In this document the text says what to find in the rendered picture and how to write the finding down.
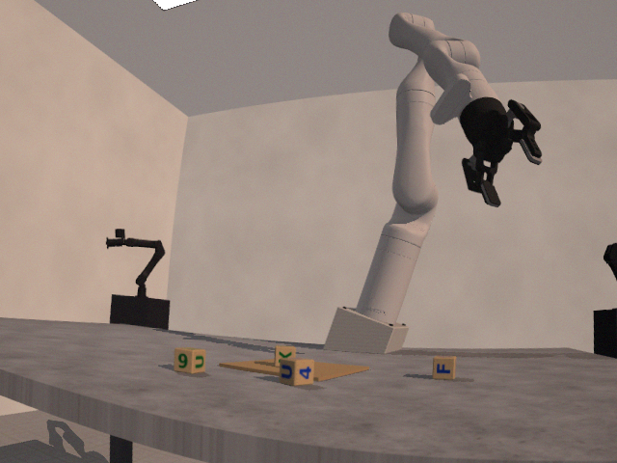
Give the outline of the tan flat mat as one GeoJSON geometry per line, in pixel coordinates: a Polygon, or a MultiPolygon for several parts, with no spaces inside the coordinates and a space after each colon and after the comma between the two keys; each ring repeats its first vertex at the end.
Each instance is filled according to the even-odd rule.
{"type": "MultiPolygon", "coordinates": [[[[280,368],[274,366],[274,359],[270,360],[258,360],[258,361],[246,361],[246,362],[233,362],[233,363],[219,363],[219,367],[234,368],[240,370],[246,370],[257,373],[264,373],[270,375],[279,376],[280,368]]],[[[314,362],[314,376],[313,381],[322,381],[331,378],[336,378],[343,375],[348,375],[364,370],[368,370],[369,367],[364,366],[351,366],[341,364],[330,364],[314,362]]]]}

